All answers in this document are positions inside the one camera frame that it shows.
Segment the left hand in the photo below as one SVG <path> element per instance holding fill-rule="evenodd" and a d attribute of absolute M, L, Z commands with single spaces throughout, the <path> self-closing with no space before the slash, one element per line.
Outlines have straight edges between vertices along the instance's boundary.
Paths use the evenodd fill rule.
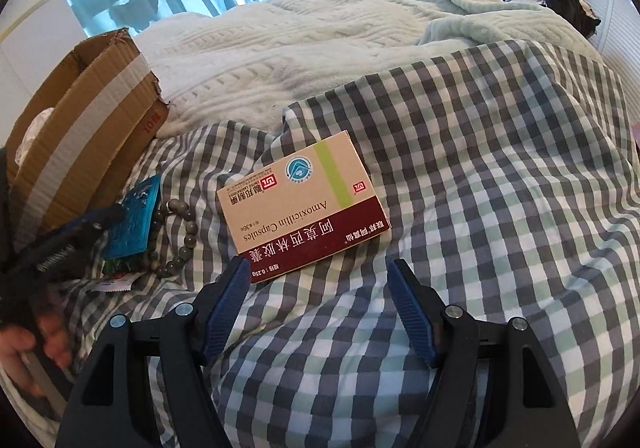
<path fill-rule="evenodd" d="M 70 367 L 73 359 L 70 334 L 60 310 L 53 303 L 39 303 L 35 307 L 35 318 L 43 337 L 43 352 L 58 368 Z M 24 364 L 24 357 L 34 350 L 36 344 L 35 335 L 21 326 L 1 327 L 1 367 L 20 390 L 43 397 L 41 387 Z"/>

